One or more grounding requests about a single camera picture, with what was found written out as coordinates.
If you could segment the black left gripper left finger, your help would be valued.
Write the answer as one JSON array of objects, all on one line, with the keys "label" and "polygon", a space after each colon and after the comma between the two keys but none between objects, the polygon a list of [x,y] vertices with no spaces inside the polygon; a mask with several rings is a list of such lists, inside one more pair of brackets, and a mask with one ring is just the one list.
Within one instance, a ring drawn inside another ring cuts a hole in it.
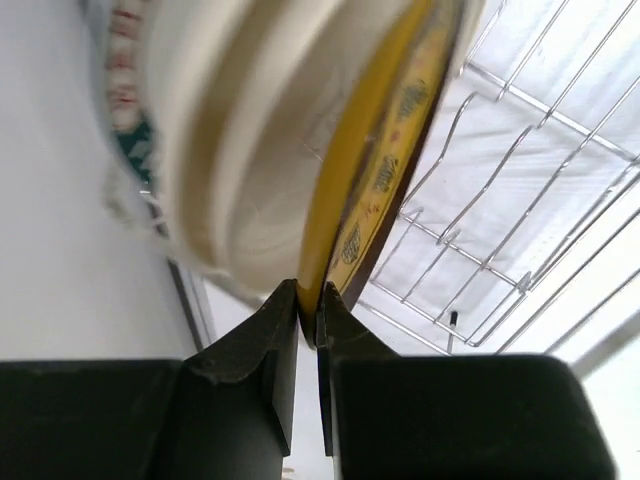
[{"label": "black left gripper left finger", "polygon": [[1,366],[5,479],[278,479],[291,450],[296,287],[186,360]]}]

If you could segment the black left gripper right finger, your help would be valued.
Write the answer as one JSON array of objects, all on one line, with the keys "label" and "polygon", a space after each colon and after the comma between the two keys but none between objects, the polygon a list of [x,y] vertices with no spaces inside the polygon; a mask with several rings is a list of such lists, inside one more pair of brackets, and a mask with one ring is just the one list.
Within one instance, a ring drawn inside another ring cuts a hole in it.
[{"label": "black left gripper right finger", "polygon": [[333,285],[316,313],[326,454],[339,479],[612,479],[585,392],[546,355],[403,356]]}]

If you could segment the cream plate square logo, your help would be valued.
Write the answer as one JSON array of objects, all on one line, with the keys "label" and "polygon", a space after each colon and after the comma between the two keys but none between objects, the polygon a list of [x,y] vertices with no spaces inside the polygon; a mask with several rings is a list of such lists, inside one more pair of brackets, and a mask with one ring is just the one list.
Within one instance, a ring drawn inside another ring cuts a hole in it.
[{"label": "cream plate square logo", "polygon": [[237,294],[296,274],[332,131],[424,1],[162,1],[145,51],[176,254]]}]

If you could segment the yellow patterned plate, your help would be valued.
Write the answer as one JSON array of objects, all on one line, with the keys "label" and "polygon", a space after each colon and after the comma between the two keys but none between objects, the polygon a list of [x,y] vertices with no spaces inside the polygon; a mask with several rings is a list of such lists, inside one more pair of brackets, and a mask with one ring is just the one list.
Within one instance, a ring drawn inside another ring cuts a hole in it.
[{"label": "yellow patterned plate", "polygon": [[360,292],[388,235],[443,95],[475,1],[412,1],[384,35],[339,118],[317,177],[297,272],[299,318],[316,342],[326,283]]}]

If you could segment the white plate dark lettered rim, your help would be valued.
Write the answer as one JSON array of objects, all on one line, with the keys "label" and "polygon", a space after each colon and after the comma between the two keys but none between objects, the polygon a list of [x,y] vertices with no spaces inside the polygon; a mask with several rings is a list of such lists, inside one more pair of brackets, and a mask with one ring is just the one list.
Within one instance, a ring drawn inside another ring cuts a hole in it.
[{"label": "white plate dark lettered rim", "polygon": [[156,193],[158,139],[145,104],[139,54],[149,1],[81,1],[88,28],[93,103],[114,156],[103,184],[105,208],[146,238],[167,235]]}]

